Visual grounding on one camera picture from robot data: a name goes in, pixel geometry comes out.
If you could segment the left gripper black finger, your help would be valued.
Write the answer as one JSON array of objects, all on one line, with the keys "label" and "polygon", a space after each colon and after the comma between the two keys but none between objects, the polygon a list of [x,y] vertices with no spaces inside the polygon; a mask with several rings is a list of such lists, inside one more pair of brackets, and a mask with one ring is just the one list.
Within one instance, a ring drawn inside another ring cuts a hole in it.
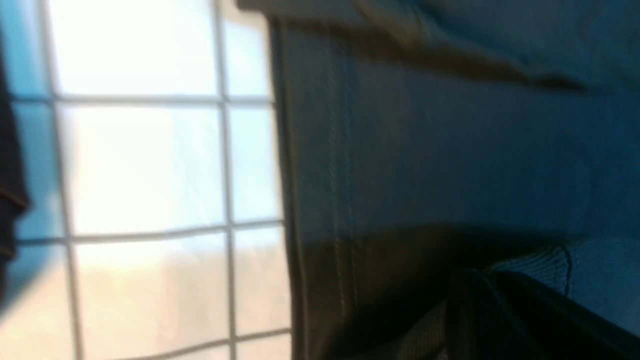
[{"label": "left gripper black finger", "polygon": [[445,317],[450,360],[637,360],[639,338],[529,276],[459,269]]}]

